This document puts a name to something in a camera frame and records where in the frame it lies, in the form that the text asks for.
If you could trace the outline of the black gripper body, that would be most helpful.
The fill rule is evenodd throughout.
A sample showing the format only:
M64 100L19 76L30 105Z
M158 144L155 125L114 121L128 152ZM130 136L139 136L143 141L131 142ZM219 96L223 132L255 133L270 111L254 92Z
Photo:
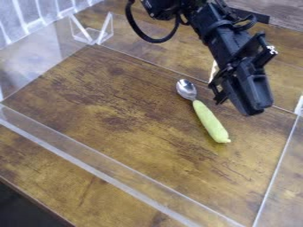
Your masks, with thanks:
M275 47L267 43L266 33L251 35L247 30L257 24L257 16L240 18L223 0L214 3L192 4L184 10L184 17L210 52L219 67L219 72L208 83L214 100L222 104L228 99L224 81L246 60L258 71L278 55Z

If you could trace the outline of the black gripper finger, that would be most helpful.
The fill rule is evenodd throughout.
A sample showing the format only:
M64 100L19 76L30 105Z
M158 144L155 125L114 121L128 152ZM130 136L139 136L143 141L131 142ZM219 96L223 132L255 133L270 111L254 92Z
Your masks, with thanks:
M265 70L258 71L246 60L224 81L227 97L242 115L257 115L274 105L274 96Z

